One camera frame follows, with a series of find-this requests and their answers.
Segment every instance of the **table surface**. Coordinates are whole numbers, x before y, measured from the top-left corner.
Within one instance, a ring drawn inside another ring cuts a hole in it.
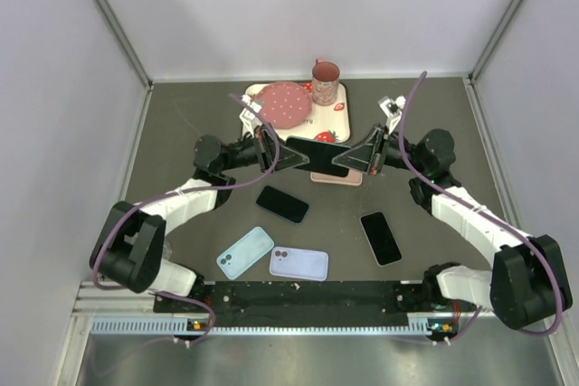
[[[90,337],[105,371],[150,336]],[[482,318],[450,348],[384,336],[216,336],[185,351],[156,343],[106,377],[84,358],[78,386],[563,386],[546,339]]]
[[[407,93],[413,80],[344,80],[350,105],[349,145],[362,140],[375,123],[384,122],[377,101]],[[227,96],[243,92],[251,82],[156,84],[131,174],[127,199],[141,201],[172,190],[193,171],[195,141],[204,134],[232,142],[241,132],[239,105]],[[418,142],[432,128],[448,129],[455,140],[453,174],[479,202],[501,216],[495,185],[480,141],[462,79],[427,79],[410,108],[406,137]],[[260,173],[247,167],[230,171],[238,183]],[[410,173],[385,167],[365,176],[359,187],[312,183],[309,173],[286,170],[236,191],[219,209],[195,217],[167,239],[171,260],[193,268],[209,280],[226,280],[216,259],[252,228],[261,226],[276,246],[323,250],[329,255],[328,280],[420,279],[434,264],[457,261],[489,268],[484,258],[456,232],[414,204]],[[269,184],[308,202],[300,225],[255,205]],[[383,212],[403,259],[378,267],[360,225],[360,217]],[[243,273],[242,280],[287,280],[268,271],[270,255]]]

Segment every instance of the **strawberry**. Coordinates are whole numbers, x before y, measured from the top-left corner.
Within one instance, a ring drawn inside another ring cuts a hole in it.
[[[336,136],[336,132],[335,131],[322,131],[321,133],[319,133],[316,137],[314,137],[314,140],[318,140],[320,142],[330,142],[330,143],[334,143],[337,141],[337,136]]]

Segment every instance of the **phone screen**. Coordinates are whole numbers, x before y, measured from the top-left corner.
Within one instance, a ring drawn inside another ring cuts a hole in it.
[[[294,223],[301,223],[309,208],[309,205],[305,202],[269,185],[263,188],[256,203],[261,208],[265,208]]]
[[[341,177],[347,176],[350,172],[346,167],[332,164],[332,158],[347,151],[349,146],[319,142],[301,137],[288,137],[286,146],[309,157],[308,164],[297,166],[296,169]]]
[[[360,221],[378,265],[385,266],[402,259],[402,253],[396,245],[383,213],[368,214]]]

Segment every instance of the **strawberry placemat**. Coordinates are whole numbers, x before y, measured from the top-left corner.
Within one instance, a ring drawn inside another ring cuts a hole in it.
[[[311,92],[311,82],[300,83],[300,85],[308,92]],[[255,96],[266,86],[266,83],[253,84],[245,90],[245,94]],[[297,127],[289,129],[276,128],[275,131],[283,140],[294,136],[324,142],[346,142],[350,138],[350,121],[347,109],[346,87],[340,83],[334,104],[320,106],[313,103],[311,113]],[[247,130],[244,127],[243,134],[245,133],[247,133]]]

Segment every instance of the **purple cable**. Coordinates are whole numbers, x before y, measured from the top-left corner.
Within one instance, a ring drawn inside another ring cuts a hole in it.
[[[258,176],[257,178],[252,179],[251,181],[248,181],[246,183],[241,183],[241,184],[233,184],[233,185],[208,185],[208,186],[204,186],[204,187],[192,187],[190,189],[184,189],[181,193],[192,193],[192,192],[202,192],[205,190],[235,190],[235,189],[242,189],[243,187],[247,187],[249,185],[252,184],[256,184],[259,181],[261,181],[262,179],[264,179],[266,176],[268,176],[269,174],[271,174],[273,172],[273,170],[275,169],[276,164],[279,162],[280,160],[280,141],[278,140],[278,136],[275,133],[275,130],[273,129],[273,127],[270,125],[269,122],[267,122],[265,120],[265,118],[260,115],[259,113],[257,113],[255,110],[253,110],[252,108],[249,107],[249,105],[245,104],[242,99],[240,97],[238,97],[237,95],[234,94],[230,94],[229,95],[232,99],[234,99],[236,102],[238,102],[239,104],[241,104],[244,108],[247,108],[253,115],[255,115],[257,117],[257,119],[259,121],[261,121],[261,123],[268,129],[268,131],[271,134],[271,138],[273,139],[273,143],[275,145],[275,156],[273,157],[273,162],[271,163],[271,166],[268,168],[267,171],[265,171],[263,174],[261,174],[260,176]],[[96,260],[94,261],[94,266],[92,267],[92,283],[94,284],[95,287],[100,288],[100,289],[104,289],[104,290],[112,290],[112,289],[123,289],[124,287],[120,286],[120,285],[102,285],[99,282],[99,268],[100,268],[100,263],[102,262],[102,258],[105,256],[105,253],[107,252],[107,250],[109,250],[110,245],[112,244],[112,241],[115,239],[115,236],[117,235],[117,233],[119,232],[120,228],[122,227],[122,225],[128,220],[128,218],[130,216],[132,216],[133,214],[135,214],[135,212],[137,212],[137,210],[141,209],[142,207],[144,207],[145,205],[149,205],[152,202],[156,202],[159,201],[161,199],[165,199],[165,198],[171,198],[173,196],[177,196],[181,193],[178,192],[168,192],[168,193],[163,193],[160,194],[154,198],[150,198],[147,199],[143,202],[140,202],[139,204],[135,205],[133,208],[131,208],[123,217],[120,218],[120,220],[117,222],[117,224],[113,227],[112,231],[110,232],[109,236],[107,237],[107,239],[105,240],[104,243],[102,243],[102,247],[100,248],[99,251],[99,255],[97,255]]]
[[[201,343],[202,341],[204,341],[205,339],[207,339],[207,335],[214,328],[215,318],[216,318],[215,312],[213,311],[213,309],[210,306],[206,305],[203,302],[200,302],[199,300],[193,300],[193,299],[187,298],[187,297],[176,296],[174,294],[166,293],[164,291],[158,292],[157,294],[162,296],[162,297],[170,297],[170,298],[173,298],[175,300],[180,300],[182,302],[192,303],[193,305],[198,305],[198,306],[202,307],[203,309],[205,309],[209,313],[209,325],[207,325],[207,328],[205,329],[205,331],[202,335],[200,335],[194,341],[190,341],[190,343],[191,343],[190,345],[191,346],[197,345],[197,344]],[[155,338],[155,339],[151,339],[149,341],[146,341],[146,342],[142,343],[141,345],[135,347],[128,354],[121,357],[112,366],[110,366],[109,368],[107,368],[104,371],[99,371],[97,369],[97,355],[96,355],[96,348],[95,348],[96,345],[92,345],[90,348],[90,367],[92,369],[92,373],[95,375],[95,377],[99,377],[99,378],[105,377],[105,376],[109,375],[111,372],[115,371],[122,363],[124,363],[127,359],[130,359],[131,357],[133,357],[133,355],[135,355],[135,353],[140,352],[145,347],[149,347],[151,344],[174,341],[174,340],[175,340],[175,338],[163,336],[160,338]]]
[[[481,311],[482,311],[482,306],[477,307],[477,310],[474,311],[474,314],[472,315],[470,320],[467,321],[467,324],[465,324],[463,327],[461,327],[460,331],[456,334],[456,336],[453,336],[449,341],[451,341],[453,343],[454,341],[459,339],[461,336],[466,334],[469,331],[469,329],[472,327],[472,325],[474,325],[474,322],[479,317]]]
[[[414,98],[414,95],[416,94],[416,91],[418,90],[418,88],[420,87],[420,85],[422,84],[422,82],[424,81],[425,78],[426,78],[426,71],[424,71],[420,75],[418,80],[413,84],[412,88],[410,89],[410,92],[408,93],[408,96],[406,97],[406,105],[404,106],[404,110],[402,112],[402,118],[400,120],[400,127],[399,127],[399,133],[400,134],[398,136],[398,146],[400,147],[402,159],[404,161],[404,164],[410,170],[410,172],[412,172],[414,175],[416,175],[416,177],[418,177],[421,181],[428,184],[430,187],[432,187],[437,192],[445,194],[446,196],[451,198],[453,201],[456,201],[460,205],[468,208],[469,210],[472,210],[474,207],[472,205],[470,205],[468,202],[462,200],[461,198],[459,198],[458,196],[456,196],[452,193],[445,191],[440,186],[438,186],[436,184],[432,184],[431,180],[429,180],[424,175],[422,175],[420,172],[418,172],[418,170],[412,165],[412,163],[410,163],[410,160],[408,160],[408,155],[406,155],[406,150],[404,148],[404,140],[403,140],[404,139],[404,125],[406,123],[406,115],[408,114],[408,109],[410,108],[410,105],[413,102],[413,98]],[[541,263],[541,266],[543,266],[543,268],[545,269],[545,273],[546,273],[547,277],[549,278],[549,283],[551,284],[551,287],[553,288],[553,293],[555,295],[555,321],[553,322],[553,324],[548,329],[546,329],[542,332],[532,332],[530,330],[525,330],[525,329],[521,329],[520,332],[522,332],[524,334],[530,334],[532,336],[539,336],[539,337],[549,336],[550,334],[554,333],[557,330],[557,328],[559,327],[559,325],[561,324],[561,320],[563,318],[563,299],[561,298],[561,293],[559,291],[559,285],[557,284],[557,279],[555,277],[555,274],[553,273],[553,270],[551,269],[551,266],[549,266],[549,263],[546,261],[545,257],[539,251],[539,249],[537,249],[533,245],[533,243],[531,243],[527,239],[527,237],[521,235],[520,233],[515,231],[513,228],[511,228],[509,225],[507,225],[503,221],[495,218],[494,216],[491,216],[490,214],[487,214],[485,212],[479,212],[479,215],[484,217],[488,221],[494,223],[495,225],[499,226],[500,229],[510,233],[515,238],[519,239],[525,246],[527,246],[531,250],[531,252],[533,252],[533,254],[536,256],[536,258],[539,260],[539,262]],[[473,322],[477,316],[478,315],[474,315],[469,320],[469,322],[465,325],[465,328],[467,328],[467,330],[468,330],[468,328],[470,328],[471,322]],[[458,334],[457,336],[454,337],[454,339],[456,340],[456,338],[458,338],[459,336],[462,336],[462,334]]]

